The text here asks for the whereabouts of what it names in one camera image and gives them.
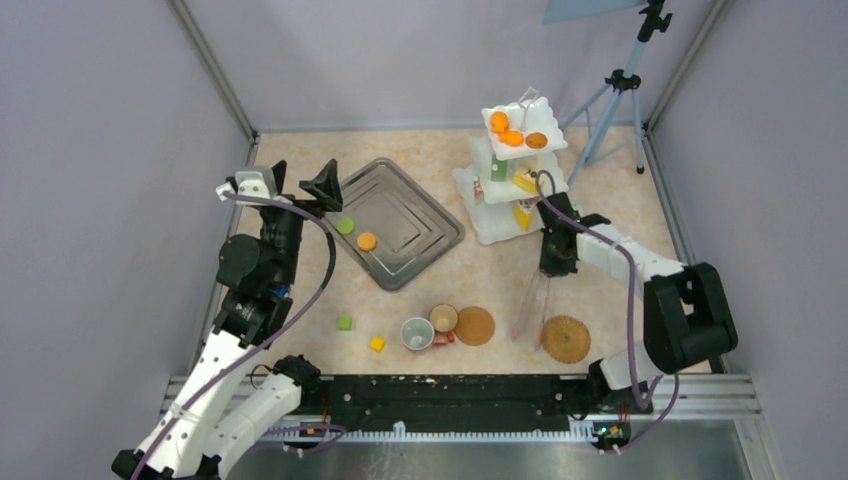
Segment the yellow cheese cake wedge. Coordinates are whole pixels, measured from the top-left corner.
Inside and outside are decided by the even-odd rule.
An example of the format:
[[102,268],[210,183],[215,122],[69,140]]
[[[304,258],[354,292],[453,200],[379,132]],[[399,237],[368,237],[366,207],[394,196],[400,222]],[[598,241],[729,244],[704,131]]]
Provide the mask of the yellow cheese cake wedge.
[[530,230],[536,207],[532,202],[518,201],[513,206],[513,216],[518,226],[525,232]]

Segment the orange round macaron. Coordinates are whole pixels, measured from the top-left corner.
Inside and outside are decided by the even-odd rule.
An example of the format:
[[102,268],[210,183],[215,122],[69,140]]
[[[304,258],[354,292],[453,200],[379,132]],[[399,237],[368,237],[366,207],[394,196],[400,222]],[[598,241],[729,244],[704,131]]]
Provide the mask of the orange round macaron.
[[363,232],[357,236],[356,245],[362,252],[372,252],[377,248],[378,239],[371,232]]

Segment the white strawberry cake slice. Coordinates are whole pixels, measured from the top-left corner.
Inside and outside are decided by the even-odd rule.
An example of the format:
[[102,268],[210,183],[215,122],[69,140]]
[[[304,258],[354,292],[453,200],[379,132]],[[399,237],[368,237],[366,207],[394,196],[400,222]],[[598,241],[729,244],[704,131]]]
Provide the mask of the white strawberry cake slice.
[[475,201],[480,201],[484,196],[484,190],[479,177],[474,177],[472,182],[473,198]]

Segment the green cake cube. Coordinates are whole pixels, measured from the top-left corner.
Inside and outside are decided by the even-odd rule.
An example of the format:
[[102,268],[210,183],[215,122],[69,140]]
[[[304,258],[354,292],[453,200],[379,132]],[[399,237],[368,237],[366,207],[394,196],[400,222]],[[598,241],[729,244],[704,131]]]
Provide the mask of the green cake cube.
[[509,175],[509,164],[506,160],[500,160],[496,156],[491,158],[490,181],[506,182]]

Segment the smooth brown round coaster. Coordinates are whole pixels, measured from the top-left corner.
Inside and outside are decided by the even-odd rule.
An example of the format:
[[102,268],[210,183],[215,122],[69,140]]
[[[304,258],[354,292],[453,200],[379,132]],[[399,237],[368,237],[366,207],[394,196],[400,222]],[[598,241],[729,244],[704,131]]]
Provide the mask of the smooth brown round coaster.
[[491,340],[495,333],[494,317],[481,307],[463,308],[458,313],[454,333],[466,345],[484,345]]

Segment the brown round cookie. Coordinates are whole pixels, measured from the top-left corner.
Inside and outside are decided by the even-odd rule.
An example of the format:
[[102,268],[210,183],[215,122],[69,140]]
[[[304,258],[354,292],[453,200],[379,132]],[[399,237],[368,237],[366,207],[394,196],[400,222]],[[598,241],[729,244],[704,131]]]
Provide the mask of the brown round cookie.
[[543,149],[548,145],[548,138],[541,132],[529,133],[525,136],[525,145],[531,149]]

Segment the orange bear cookie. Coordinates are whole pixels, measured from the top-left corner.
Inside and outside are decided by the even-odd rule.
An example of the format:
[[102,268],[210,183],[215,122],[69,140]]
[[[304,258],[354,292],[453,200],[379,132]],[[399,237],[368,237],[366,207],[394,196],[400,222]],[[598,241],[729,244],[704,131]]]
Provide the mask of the orange bear cookie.
[[524,134],[520,131],[507,130],[498,135],[499,140],[508,146],[519,147],[524,144]]

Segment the orange flower cookie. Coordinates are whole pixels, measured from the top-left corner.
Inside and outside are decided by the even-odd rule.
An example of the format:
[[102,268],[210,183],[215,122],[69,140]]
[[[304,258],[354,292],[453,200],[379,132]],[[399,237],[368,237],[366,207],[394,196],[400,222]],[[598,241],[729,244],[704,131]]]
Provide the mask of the orange flower cookie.
[[494,111],[490,116],[490,131],[500,135],[510,129],[510,120],[508,115],[502,111]]

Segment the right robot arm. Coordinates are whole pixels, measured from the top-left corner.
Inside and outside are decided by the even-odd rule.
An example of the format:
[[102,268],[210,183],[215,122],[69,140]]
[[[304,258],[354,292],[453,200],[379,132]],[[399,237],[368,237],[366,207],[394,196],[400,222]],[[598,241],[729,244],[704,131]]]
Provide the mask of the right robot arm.
[[612,412],[626,399],[646,408],[665,375],[733,351],[738,333],[718,270],[655,253],[621,233],[600,214],[582,216],[568,195],[542,198],[540,271],[577,272],[579,263],[604,270],[627,288],[627,345],[593,362],[589,404]]

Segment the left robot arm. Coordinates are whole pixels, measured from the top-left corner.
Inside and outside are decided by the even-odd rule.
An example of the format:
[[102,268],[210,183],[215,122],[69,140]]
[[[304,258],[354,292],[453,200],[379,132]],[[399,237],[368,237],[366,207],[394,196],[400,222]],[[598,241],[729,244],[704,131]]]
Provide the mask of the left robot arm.
[[[329,160],[300,188],[300,199],[284,193],[287,163],[250,167],[216,187],[222,201],[255,209],[257,236],[236,234],[218,252],[216,281],[226,292],[200,355],[169,409],[135,448],[120,451],[111,470],[121,479],[223,479],[278,419],[308,413],[319,404],[319,371],[300,355],[271,368],[267,379],[240,407],[231,398],[261,362],[261,355],[290,330],[327,289],[337,248],[326,213],[343,208],[338,163]],[[305,223],[323,233],[328,263],[315,292],[291,310]]]

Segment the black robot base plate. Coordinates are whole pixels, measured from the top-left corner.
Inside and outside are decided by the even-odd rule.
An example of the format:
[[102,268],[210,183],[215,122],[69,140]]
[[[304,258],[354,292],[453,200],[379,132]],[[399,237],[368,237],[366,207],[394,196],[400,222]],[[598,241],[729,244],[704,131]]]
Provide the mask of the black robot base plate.
[[297,411],[350,432],[566,431],[591,415],[646,414],[628,390],[583,375],[336,375],[304,394]]

